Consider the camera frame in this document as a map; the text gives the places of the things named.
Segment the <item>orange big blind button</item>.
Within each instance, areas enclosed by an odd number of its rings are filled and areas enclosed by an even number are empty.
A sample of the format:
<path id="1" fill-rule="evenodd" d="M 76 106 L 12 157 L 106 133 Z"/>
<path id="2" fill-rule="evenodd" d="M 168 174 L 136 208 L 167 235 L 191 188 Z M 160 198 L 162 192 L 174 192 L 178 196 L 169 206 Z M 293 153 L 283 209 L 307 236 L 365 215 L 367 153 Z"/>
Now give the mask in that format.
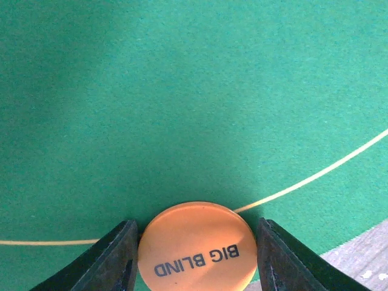
<path id="1" fill-rule="evenodd" d="M 156 216 L 138 247 L 138 269 L 150 290 L 244 290 L 257 268 L 256 239 L 235 212 L 186 202 Z"/>

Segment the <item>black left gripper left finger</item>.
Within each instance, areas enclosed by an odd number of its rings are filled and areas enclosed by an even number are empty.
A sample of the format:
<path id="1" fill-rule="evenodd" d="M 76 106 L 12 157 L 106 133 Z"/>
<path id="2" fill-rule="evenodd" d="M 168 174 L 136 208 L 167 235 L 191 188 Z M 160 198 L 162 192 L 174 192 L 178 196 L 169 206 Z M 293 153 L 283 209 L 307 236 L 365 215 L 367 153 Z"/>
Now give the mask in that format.
<path id="1" fill-rule="evenodd" d="M 133 290 L 137 261 L 137 223 L 122 221 L 73 262 L 32 289 Z"/>

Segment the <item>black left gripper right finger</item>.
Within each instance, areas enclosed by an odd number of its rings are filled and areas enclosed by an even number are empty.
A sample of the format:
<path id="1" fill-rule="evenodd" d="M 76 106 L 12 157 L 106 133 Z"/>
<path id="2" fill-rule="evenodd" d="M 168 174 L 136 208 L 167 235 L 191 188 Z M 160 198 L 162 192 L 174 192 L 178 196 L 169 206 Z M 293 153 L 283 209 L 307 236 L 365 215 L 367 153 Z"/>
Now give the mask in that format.
<path id="1" fill-rule="evenodd" d="M 368 290 L 271 219 L 258 221 L 257 265 L 263 290 Z"/>

